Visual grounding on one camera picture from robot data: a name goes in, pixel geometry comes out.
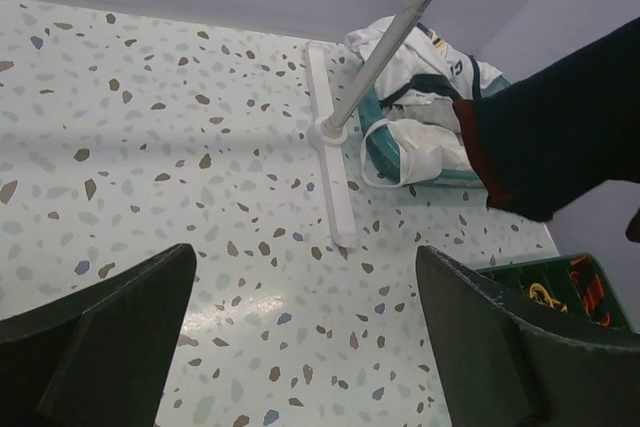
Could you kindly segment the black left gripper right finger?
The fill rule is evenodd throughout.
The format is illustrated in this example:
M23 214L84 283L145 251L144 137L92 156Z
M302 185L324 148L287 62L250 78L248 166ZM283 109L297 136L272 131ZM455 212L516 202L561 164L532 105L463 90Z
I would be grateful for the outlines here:
M639 336L558 312L433 247L416 276L456 426L635 426Z

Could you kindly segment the navy tank top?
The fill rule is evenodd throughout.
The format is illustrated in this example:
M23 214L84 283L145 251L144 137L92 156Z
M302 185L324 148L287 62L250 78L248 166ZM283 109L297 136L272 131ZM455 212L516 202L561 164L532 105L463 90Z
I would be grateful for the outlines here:
M535 222L606 181L639 180L639 22L453 111L491 209Z

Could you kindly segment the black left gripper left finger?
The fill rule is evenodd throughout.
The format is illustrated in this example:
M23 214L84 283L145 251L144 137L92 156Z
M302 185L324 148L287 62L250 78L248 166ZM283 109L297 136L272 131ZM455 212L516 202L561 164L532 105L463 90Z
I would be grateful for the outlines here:
M195 273L177 244L2 320L2 425L153 425Z

